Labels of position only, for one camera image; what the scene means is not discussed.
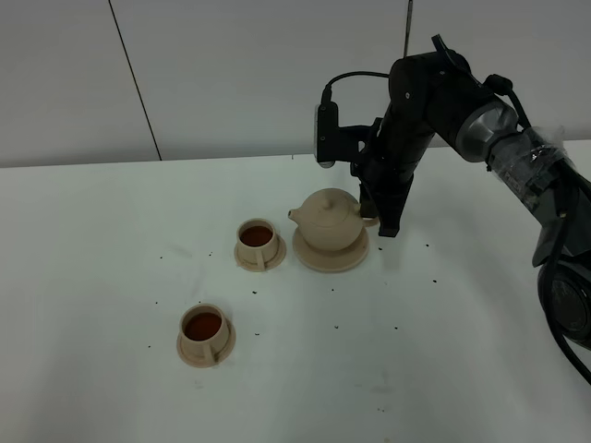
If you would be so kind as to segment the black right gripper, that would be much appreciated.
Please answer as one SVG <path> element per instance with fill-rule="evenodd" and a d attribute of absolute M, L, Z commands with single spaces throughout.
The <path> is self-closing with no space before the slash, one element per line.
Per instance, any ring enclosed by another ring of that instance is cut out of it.
<path fill-rule="evenodd" d="M 414 172 L 435 135 L 424 104 L 391 103 L 371 126 L 344 126 L 339 133 L 364 147 L 351 167 L 359 179 L 359 213 L 380 219 L 379 236 L 400 231 Z M 372 198 L 378 198 L 377 208 Z"/>

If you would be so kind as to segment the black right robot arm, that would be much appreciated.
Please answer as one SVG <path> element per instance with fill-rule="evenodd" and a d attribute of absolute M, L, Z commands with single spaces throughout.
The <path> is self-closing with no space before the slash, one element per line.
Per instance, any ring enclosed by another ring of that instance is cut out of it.
<path fill-rule="evenodd" d="M 532 264 L 549 330 L 583 378 L 589 368 L 574 345 L 590 344 L 590 183 L 564 148 L 536 131 L 512 82 L 476 79 L 440 36 L 434 51 L 397 60 L 390 102 L 351 164 L 360 182 L 360 213 L 394 237 L 415 169 L 434 137 L 467 162 L 482 162 L 540 226 Z"/>

